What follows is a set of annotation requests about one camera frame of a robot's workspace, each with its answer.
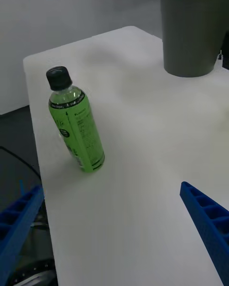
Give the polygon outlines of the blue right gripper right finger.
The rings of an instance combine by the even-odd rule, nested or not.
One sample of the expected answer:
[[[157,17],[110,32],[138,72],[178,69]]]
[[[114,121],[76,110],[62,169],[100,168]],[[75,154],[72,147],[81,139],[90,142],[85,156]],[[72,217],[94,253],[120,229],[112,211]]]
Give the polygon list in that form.
[[[229,211],[187,182],[180,197],[224,286],[229,284]]]

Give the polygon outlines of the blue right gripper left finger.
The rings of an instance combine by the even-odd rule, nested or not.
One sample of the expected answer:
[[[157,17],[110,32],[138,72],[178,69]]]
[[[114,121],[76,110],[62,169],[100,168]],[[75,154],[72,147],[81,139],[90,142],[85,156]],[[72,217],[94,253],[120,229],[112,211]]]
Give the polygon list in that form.
[[[43,200],[43,188],[36,186],[0,214],[0,284],[2,286],[7,283]]]

